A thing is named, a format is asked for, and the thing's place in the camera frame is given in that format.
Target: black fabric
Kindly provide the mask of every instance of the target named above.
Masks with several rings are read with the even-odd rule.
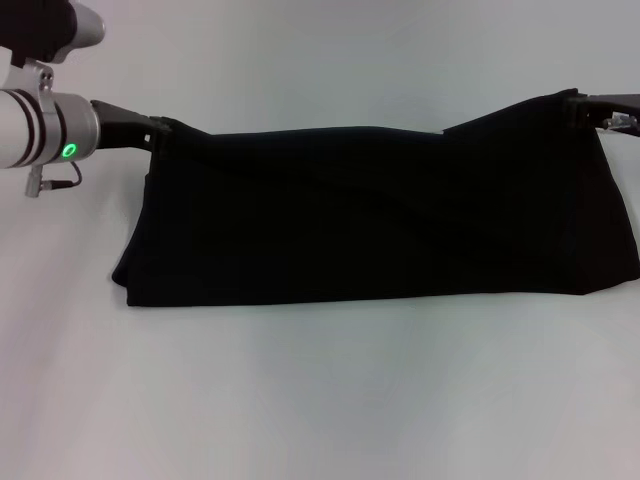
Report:
[[[447,130],[208,135],[175,120],[113,279],[131,306],[480,292],[640,277],[622,197],[571,90]]]

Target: white background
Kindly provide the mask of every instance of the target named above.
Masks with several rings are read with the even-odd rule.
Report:
[[[56,90],[212,133],[433,131],[565,88],[640,93],[635,0],[86,4],[107,38]],[[603,141],[637,232],[640,140]],[[39,200],[0,172],[0,478],[640,476],[640,283],[130,309],[109,276],[148,155],[81,166]]]

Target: black cloth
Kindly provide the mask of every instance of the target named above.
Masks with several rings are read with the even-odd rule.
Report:
[[[443,135],[208,135],[175,120],[113,279],[131,306],[480,292],[587,294],[640,277],[594,130],[570,90]]]

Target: folded black cloth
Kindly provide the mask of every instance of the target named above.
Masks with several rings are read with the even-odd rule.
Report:
[[[446,130],[208,135],[175,120],[113,280],[131,306],[481,292],[587,294],[640,277],[576,90]]]

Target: green led light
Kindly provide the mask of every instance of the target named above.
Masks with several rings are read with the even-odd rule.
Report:
[[[75,143],[70,143],[69,145],[64,147],[64,150],[62,151],[62,156],[64,158],[69,158],[71,155],[76,153],[77,149],[78,149],[78,146]]]

